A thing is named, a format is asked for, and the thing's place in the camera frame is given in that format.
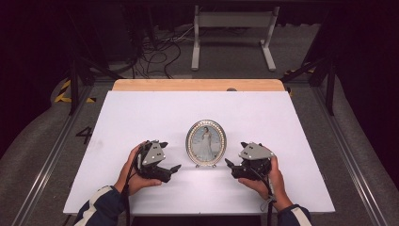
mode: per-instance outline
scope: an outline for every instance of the wrist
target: wrist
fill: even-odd
[[[114,184],[114,188],[115,188],[120,194],[122,193],[123,187],[124,187],[124,185],[122,185],[122,184],[119,183],[119,182],[116,182],[116,183]]]
[[[273,203],[273,206],[276,208],[278,212],[287,208],[288,206],[293,205],[290,198],[288,198],[287,193],[285,192],[278,192],[275,194],[275,197],[276,197],[276,202]]]

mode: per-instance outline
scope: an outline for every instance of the sleeve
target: sleeve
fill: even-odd
[[[113,186],[105,186],[82,206],[73,225],[115,226],[123,210],[120,193]]]
[[[291,205],[278,214],[279,226],[310,226],[311,214],[308,209],[299,206],[298,204]]]

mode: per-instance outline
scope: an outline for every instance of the white stand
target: white stand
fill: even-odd
[[[273,57],[270,54],[269,43],[279,15],[279,7],[268,12],[200,12],[196,6],[194,17],[194,49],[191,70],[197,71],[200,66],[200,27],[266,27],[267,36],[261,40],[261,46],[269,71],[276,70]]]

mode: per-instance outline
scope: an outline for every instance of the white tabletop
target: white tabletop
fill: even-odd
[[[227,149],[216,168],[195,168],[185,150],[191,126],[218,122]],[[285,91],[110,91],[65,204],[76,214],[98,190],[115,184],[131,149],[143,140],[168,142],[158,166],[182,164],[167,184],[131,197],[135,216],[259,215],[259,195],[231,176],[224,158],[239,164],[240,142],[261,142],[279,158],[291,200],[311,212],[333,212],[323,177]]]

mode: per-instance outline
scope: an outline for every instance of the oval picture frame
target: oval picture frame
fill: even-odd
[[[223,128],[211,120],[197,121],[185,139],[187,154],[197,166],[214,167],[226,151],[226,144]]]

